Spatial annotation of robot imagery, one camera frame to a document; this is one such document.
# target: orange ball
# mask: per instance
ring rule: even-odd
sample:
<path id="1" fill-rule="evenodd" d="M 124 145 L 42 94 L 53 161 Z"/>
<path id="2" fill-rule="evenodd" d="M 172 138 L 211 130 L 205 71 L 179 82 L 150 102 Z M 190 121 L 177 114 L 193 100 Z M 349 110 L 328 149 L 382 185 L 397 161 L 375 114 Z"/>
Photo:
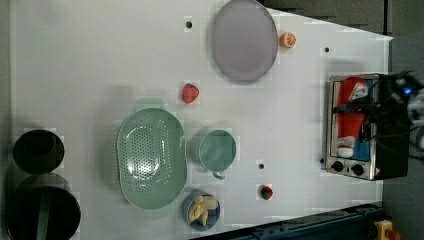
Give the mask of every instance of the orange ball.
<path id="1" fill-rule="evenodd" d="M 296 36 L 293 33 L 283 33 L 280 36 L 280 46 L 283 48 L 292 48 L 296 44 Z"/>

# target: floor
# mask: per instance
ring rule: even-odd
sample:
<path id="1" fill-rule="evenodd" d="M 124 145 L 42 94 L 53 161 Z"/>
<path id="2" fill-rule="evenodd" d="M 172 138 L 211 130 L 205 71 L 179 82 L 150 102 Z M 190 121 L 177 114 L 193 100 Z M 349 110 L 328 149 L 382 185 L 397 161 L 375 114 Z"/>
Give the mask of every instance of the floor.
<path id="1" fill-rule="evenodd" d="M 392 71 L 412 69 L 417 71 L 419 79 L 424 79 L 424 1 L 385 1 L 264 0 L 263 4 L 282 11 L 393 36 Z M 424 135 L 424 128 L 411 135 L 413 141 L 420 139 Z M 410 152 L 424 157 L 423 151 L 416 148 L 411 147 Z M 387 214 L 393 217 L 394 226 L 402 233 L 403 239 L 424 239 L 423 196 L 424 160 L 411 158 L 407 177 L 384 182 L 383 206 Z"/>

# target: white table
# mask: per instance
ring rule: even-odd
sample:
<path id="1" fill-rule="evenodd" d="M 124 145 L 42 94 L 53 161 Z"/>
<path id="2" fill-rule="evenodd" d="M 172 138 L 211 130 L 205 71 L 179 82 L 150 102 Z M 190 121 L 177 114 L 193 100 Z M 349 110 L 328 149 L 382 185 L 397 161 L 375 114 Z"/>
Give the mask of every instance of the white table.
<path id="1" fill-rule="evenodd" d="M 62 137 L 65 159 L 54 172 L 81 205 L 74 239 L 186 239 L 382 200 L 382 182 L 328 174 L 319 159 L 328 76 L 387 72 L 390 38 L 269 10 L 278 34 L 296 33 L 297 45 L 279 49 L 263 79 L 240 86 L 210 52 L 211 20 L 225 2 L 11 1 L 13 141 L 32 128 Z M 179 99 L 185 82 L 200 88 L 194 104 Z M 158 219 L 125 199 L 115 158 L 117 130 L 146 96 L 167 102 L 188 143 L 201 127 L 216 127 L 239 145 L 224 181 L 188 158 L 186 189 Z M 259 199 L 261 184 L 272 184 L 271 200 Z M 221 218 L 208 232 L 181 218 L 191 189 L 220 199 Z"/>

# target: green bowl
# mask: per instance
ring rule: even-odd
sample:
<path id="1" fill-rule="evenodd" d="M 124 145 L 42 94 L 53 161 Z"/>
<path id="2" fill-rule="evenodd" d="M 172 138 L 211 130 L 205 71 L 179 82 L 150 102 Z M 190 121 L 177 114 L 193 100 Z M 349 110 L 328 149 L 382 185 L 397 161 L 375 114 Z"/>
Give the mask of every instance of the green bowl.
<path id="1" fill-rule="evenodd" d="M 224 130 L 202 130 L 191 142 L 194 162 L 200 163 L 221 180 L 225 178 L 224 171 L 234 162 L 236 152 L 236 141 Z"/>
<path id="2" fill-rule="evenodd" d="M 132 204 L 160 209 L 181 193 L 187 179 L 183 128 L 171 113 L 147 108 L 122 124 L 117 138 L 122 192 Z"/>

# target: round plate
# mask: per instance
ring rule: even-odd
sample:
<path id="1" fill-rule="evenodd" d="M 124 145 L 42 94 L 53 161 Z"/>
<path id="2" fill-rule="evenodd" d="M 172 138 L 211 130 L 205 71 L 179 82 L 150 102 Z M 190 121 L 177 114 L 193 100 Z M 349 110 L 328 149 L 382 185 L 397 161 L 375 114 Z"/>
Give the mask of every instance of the round plate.
<path id="1" fill-rule="evenodd" d="M 258 2 L 233 0 L 218 13 L 212 52 L 218 67 L 232 80 L 260 79 L 274 64 L 277 50 L 274 20 Z"/>

